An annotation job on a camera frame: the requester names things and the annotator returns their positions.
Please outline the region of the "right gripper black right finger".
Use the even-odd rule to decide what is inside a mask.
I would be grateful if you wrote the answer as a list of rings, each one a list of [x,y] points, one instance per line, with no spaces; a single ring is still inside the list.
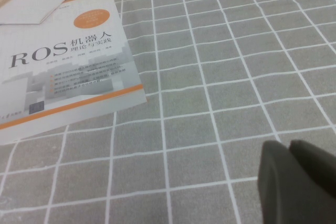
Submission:
[[[308,176],[335,198],[335,156],[304,140],[292,140],[290,152]]]

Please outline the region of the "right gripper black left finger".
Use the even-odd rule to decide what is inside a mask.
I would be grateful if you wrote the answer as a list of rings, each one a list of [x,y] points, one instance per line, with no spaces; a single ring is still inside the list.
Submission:
[[[335,198],[277,141],[263,144],[258,192],[264,223],[335,223]]]

